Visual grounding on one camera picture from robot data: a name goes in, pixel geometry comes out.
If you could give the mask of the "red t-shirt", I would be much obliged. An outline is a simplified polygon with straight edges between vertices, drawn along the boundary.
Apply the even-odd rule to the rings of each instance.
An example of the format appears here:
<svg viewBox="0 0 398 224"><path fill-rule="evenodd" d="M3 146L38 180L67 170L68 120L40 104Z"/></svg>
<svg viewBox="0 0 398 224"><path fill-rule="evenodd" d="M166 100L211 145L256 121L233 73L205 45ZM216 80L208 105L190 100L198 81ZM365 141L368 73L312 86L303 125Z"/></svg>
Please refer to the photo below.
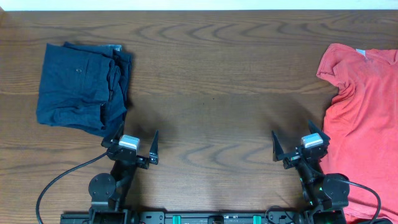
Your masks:
<svg viewBox="0 0 398 224"><path fill-rule="evenodd" d="M379 218L397 223L397 51L331 44L317 77L338 88L323 122L323 172L376 191Z"/></svg>

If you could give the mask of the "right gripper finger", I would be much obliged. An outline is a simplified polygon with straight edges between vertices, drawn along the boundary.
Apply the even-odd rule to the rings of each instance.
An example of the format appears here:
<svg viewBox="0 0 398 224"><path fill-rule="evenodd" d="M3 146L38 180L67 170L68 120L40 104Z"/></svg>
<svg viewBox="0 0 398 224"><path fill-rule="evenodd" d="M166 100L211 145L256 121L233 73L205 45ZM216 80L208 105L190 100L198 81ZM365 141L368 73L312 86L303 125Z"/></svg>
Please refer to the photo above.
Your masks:
<svg viewBox="0 0 398 224"><path fill-rule="evenodd" d="M319 134L323 139L324 144L328 144L330 142L330 137L327 136L320 128L318 128L311 120L308 121L308 128L312 134Z"/></svg>
<svg viewBox="0 0 398 224"><path fill-rule="evenodd" d="M272 131L272 142L273 142L273 161L281 161L284 159L284 151L282 146L280 145L279 139L276 136L275 132Z"/></svg>

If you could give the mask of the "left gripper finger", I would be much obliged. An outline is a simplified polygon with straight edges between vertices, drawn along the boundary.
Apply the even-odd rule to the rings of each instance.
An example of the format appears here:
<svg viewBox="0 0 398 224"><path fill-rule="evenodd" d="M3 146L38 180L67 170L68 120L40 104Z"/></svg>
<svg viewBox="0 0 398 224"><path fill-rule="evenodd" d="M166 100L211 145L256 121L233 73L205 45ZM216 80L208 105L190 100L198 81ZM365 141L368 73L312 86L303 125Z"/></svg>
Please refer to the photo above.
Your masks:
<svg viewBox="0 0 398 224"><path fill-rule="evenodd" d="M103 138L101 146L104 148L110 148L115 144L118 144L119 139L124 133L124 123L121 123L119 127L113 131L111 134Z"/></svg>
<svg viewBox="0 0 398 224"><path fill-rule="evenodd" d="M159 131L157 130L154 135L153 142L149 151L149 162L157 165L159 163Z"/></svg>

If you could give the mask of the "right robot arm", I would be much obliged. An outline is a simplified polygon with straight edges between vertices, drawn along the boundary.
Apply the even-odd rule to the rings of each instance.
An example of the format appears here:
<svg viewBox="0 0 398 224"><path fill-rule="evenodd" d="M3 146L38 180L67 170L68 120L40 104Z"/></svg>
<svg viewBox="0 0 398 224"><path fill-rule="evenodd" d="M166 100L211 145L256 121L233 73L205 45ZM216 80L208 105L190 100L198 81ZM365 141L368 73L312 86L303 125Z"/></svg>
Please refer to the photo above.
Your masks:
<svg viewBox="0 0 398 224"><path fill-rule="evenodd" d="M330 137L308 122L310 134L300 140L294 151L285 153L272 132L273 161L285 169L297 170L307 205L290 215L292 223L346 223L343 208L348 206L349 184L343 174L324 174L320 162L328 154Z"/></svg>

